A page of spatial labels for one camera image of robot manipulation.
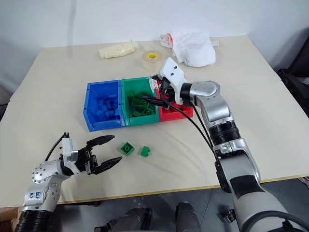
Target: clear tape roll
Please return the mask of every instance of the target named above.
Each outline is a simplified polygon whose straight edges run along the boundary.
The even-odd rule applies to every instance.
[[[142,62],[145,69],[159,72],[163,64],[163,54],[158,50],[149,50],[143,53]]]

